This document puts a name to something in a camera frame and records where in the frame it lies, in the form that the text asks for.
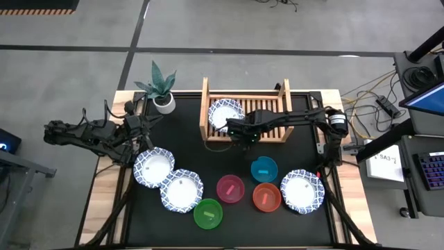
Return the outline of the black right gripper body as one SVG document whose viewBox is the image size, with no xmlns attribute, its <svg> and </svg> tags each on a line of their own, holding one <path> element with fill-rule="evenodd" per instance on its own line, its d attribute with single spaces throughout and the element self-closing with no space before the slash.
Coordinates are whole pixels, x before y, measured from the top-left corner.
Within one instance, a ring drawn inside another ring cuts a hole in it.
<svg viewBox="0 0 444 250">
<path fill-rule="evenodd" d="M 240 122 L 234 126 L 227 126 L 230 139 L 232 142 L 243 142 L 251 140 L 258 142 L 263 133 L 272 131 L 271 120 L 273 112 L 270 110 L 255 110 L 245 115 Z"/>
</svg>

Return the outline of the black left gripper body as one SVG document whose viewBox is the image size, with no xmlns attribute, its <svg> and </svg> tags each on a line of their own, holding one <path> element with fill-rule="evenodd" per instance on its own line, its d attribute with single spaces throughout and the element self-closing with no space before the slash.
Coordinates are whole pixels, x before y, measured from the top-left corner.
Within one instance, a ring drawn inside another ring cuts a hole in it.
<svg viewBox="0 0 444 250">
<path fill-rule="evenodd" d="M 143 127 L 140 121 L 140 115 L 125 114 L 123 118 L 123 127 L 126 131 L 126 139 L 133 142 L 140 139 L 142 135 L 149 135 L 152 127 Z"/>
</svg>

